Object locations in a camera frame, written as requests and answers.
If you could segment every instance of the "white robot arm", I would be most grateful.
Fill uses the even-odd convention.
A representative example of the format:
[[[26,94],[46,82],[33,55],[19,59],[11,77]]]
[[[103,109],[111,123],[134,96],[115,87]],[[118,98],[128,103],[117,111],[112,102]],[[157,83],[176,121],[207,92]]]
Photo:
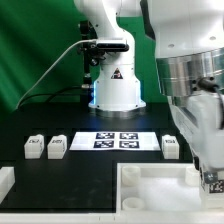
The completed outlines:
[[[224,106],[219,92],[224,88],[224,1],[75,0],[75,4],[93,24],[99,43],[123,41],[129,46],[129,51],[109,54],[101,62],[95,101],[90,104],[101,112],[145,106],[134,75],[134,39],[116,23],[116,14],[139,16],[142,6],[146,33],[156,40],[161,93],[168,97],[174,122],[198,158],[201,194],[209,195],[205,204],[217,206],[210,187],[216,183],[224,187]],[[117,68],[122,82],[112,79]],[[224,207],[224,195],[218,199],[218,206]]]
[[[118,26],[116,17],[139,15],[139,4],[135,0],[74,2],[96,31],[98,40],[92,47],[105,51],[104,60],[100,61],[100,75],[94,83],[94,99],[89,104],[90,111],[104,117],[133,116],[146,104],[141,100],[140,82],[134,73],[134,38]]]

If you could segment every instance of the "green backdrop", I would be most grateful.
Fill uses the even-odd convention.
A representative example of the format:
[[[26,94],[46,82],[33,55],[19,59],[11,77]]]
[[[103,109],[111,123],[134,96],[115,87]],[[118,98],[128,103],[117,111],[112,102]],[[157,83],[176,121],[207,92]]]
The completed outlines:
[[[81,39],[80,20],[85,17],[73,0],[0,1],[0,121],[61,53]],[[118,23],[136,39],[136,76],[143,83],[143,99],[165,102],[159,93],[155,44],[145,37],[142,18],[121,18]],[[96,79],[98,69],[92,75]],[[81,84],[82,76],[82,56],[73,50],[32,94]]]

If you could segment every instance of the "cable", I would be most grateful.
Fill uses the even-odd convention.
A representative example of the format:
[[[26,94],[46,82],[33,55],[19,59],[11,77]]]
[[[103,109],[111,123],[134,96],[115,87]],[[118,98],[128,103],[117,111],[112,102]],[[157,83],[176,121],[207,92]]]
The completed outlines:
[[[45,103],[49,103],[53,98],[55,98],[57,95],[59,95],[60,93],[64,93],[68,90],[73,90],[73,89],[82,89],[81,86],[70,86],[70,87],[66,87],[64,89],[61,89],[59,91],[57,91],[56,93],[52,94],[46,101]]]
[[[214,90],[219,97],[219,105],[220,105],[221,114],[222,114],[222,121],[221,121],[219,129],[223,130],[224,129],[224,103],[222,99],[222,93],[217,87],[215,87]]]
[[[198,80],[198,87],[207,92],[215,93],[215,88],[219,88],[217,84],[207,80],[206,78],[201,78]]]
[[[60,94],[55,94],[55,93],[40,93],[40,94],[34,94],[34,95],[30,95],[30,96],[28,96],[28,97],[25,97],[25,98],[23,98],[22,100],[21,100],[21,102],[19,103],[19,105],[18,105],[18,109],[22,106],[22,104],[25,102],[25,101],[27,101],[27,100],[29,100],[29,99],[31,99],[31,98],[34,98],[34,97],[39,97],[39,96],[78,96],[79,94],[72,94],[72,93],[64,93],[64,94],[62,94],[62,93],[60,93]]]
[[[89,43],[89,42],[93,42],[96,41],[95,39],[93,40],[82,40],[82,41],[78,41],[75,44],[71,45],[67,50],[64,51],[64,53],[51,65],[51,67],[40,77],[40,79],[21,97],[21,99],[19,100],[19,102],[16,105],[16,109],[19,108],[19,105],[21,104],[21,101],[48,75],[48,73],[58,64],[59,61],[61,61],[61,59],[70,51],[72,50],[75,46],[77,46],[78,44],[82,44],[82,43]]]

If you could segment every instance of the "white block with black label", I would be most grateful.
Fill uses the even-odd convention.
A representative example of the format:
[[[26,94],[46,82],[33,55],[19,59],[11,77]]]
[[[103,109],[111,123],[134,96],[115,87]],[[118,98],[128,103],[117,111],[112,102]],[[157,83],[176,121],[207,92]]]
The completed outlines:
[[[44,150],[44,136],[30,136],[24,148],[26,159],[39,159]]]
[[[48,159],[63,159],[67,150],[67,137],[54,136],[47,146]]]
[[[179,159],[180,147],[175,136],[162,137],[162,151],[165,159]]]

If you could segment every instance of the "small white block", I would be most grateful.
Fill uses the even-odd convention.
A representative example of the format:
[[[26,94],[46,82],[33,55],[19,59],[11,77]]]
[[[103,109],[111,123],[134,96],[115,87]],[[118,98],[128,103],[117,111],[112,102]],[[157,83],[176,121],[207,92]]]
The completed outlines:
[[[15,183],[14,167],[2,167],[0,170],[0,204]]]
[[[162,137],[162,151],[165,159],[179,159],[180,147],[175,136]]]
[[[141,168],[138,166],[124,166],[121,175],[124,185],[137,186],[141,178]]]
[[[67,137],[54,136],[47,146],[48,159],[62,159],[67,150]]]
[[[26,159],[39,159],[44,150],[44,136],[30,136],[24,148]]]
[[[142,199],[136,197],[126,198],[122,202],[122,208],[123,210],[130,212],[144,210],[145,202]]]

